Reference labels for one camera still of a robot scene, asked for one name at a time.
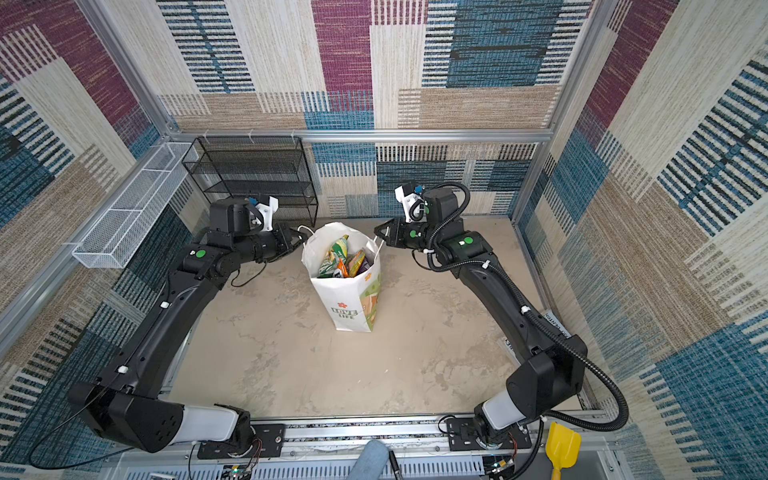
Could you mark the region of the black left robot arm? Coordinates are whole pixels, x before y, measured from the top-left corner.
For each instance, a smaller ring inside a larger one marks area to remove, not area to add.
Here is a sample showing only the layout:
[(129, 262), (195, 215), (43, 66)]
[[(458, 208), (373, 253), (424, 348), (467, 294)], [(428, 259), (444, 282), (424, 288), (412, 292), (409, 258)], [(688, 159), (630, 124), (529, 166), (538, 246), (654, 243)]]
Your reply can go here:
[(195, 407), (161, 399), (160, 391), (201, 313), (248, 263), (267, 265), (298, 249), (306, 233), (271, 220), (274, 203), (240, 197), (211, 204), (209, 225), (174, 257), (158, 300), (93, 383), (68, 392), (77, 416), (98, 437), (149, 453), (200, 442), (230, 456), (255, 440), (248, 411)]

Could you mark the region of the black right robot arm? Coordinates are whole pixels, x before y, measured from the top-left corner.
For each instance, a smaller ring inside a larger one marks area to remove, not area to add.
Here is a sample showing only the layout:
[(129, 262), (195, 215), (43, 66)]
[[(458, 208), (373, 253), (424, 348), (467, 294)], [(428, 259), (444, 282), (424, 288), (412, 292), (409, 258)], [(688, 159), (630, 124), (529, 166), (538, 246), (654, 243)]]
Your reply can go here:
[(457, 198), (457, 187), (454, 182), (431, 190), (415, 182), (397, 187), (404, 215), (376, 227), (375, 234), (390, 247), (424, 252), (429, 270), (460, 280), (512, 346), (518, 367), (502, 391), (474, 413), (479, 441), (494, 445), (510, 427), (527, 425), (581, 390), (585, 365), (579, 358), (587, 348), (540, 317), (509, 280), (488, 241), (465, 229), (461, 215), (469, 201)]

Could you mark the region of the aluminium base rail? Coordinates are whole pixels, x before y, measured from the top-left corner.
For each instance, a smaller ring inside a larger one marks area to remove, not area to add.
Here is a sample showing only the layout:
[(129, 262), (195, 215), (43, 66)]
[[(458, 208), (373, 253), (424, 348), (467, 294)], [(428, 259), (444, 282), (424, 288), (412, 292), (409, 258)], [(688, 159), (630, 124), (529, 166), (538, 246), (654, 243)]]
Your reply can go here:
[(550, 479), (547, 428), (515, 426), (484, 445), (467, 414), (268, 419), (260, 453), (226, 458), (204, 445), (107, 461), (102, 479)]

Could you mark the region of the colourful leaflet by wall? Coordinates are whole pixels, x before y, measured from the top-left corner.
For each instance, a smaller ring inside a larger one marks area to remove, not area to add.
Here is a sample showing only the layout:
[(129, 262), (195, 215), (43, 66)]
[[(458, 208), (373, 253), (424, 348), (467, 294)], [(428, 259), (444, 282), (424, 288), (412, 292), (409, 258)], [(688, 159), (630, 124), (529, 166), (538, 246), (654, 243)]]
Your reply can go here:
[[(552, 309), (544, 310), (541, 315), (550, 324), (548, 331), (557, 330), (563, 339), (572, 336)], [(517, 327), (513, 328), (512, 335), (508, 335), (506, 331), (502, 333), (497, 343), (515, 366), (521, 366), (531, 355), (554, 345), (535, 324), (524, 323), (522, 327), (517, 324)]]

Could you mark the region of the green Fox's spring tea bag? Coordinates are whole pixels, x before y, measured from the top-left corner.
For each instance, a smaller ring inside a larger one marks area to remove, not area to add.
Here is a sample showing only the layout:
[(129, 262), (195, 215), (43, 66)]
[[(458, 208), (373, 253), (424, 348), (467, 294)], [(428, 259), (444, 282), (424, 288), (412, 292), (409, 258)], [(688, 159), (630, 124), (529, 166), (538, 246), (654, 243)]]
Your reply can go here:
[(348, 236), (338, 238), (328, 249), (320, 263), (318, 278), (348, 278), (347, 259), (349, 256)]

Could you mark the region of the yellow plastic tool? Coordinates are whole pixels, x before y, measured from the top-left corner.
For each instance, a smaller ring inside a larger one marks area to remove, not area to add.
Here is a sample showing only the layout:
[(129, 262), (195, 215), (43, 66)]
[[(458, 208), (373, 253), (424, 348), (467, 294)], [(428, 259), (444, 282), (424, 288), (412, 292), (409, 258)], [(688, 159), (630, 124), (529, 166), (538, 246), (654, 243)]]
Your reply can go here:
[(581, 444), (578, 432), (556, 422), (550, 425), (545, 451), (552, 464), (552, 480), (561, 480), (562, 471), (577, 463)]

